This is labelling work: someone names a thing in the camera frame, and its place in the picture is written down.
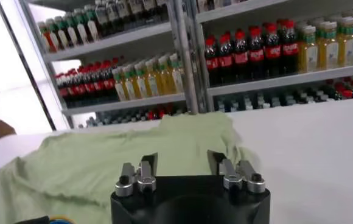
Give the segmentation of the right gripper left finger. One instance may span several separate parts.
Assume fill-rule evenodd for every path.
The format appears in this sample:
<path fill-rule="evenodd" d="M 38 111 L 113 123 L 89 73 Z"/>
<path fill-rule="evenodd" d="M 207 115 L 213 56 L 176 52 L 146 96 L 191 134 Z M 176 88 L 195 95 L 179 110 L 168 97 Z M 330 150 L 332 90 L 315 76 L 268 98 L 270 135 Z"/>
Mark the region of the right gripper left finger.
<path fill-rule="evenodd" d="M 114 193 L 118 197 L 130 197 L 134 191 L 140 193 L 156 191 L 156 170 L 158 154 L 144 155 L 137 169 L 132 163 L 123 163 L 118 182 L 115 184 Z"/>

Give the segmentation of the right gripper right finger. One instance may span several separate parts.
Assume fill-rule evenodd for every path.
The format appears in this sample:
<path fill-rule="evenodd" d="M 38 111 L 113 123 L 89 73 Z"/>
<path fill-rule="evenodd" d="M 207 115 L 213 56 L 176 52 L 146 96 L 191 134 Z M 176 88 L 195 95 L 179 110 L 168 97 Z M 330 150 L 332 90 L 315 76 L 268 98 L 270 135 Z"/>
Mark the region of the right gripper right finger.
<path fill-rule="evenodd" d="M 244 189 L 253 194 L 265 192 L 265 180 L 248 160 L 240 160 L 233 166 L 223 153 L 208 150 L 207 156 L 211 173 L 223 177 L 223 187 L 226 190 Z"/>

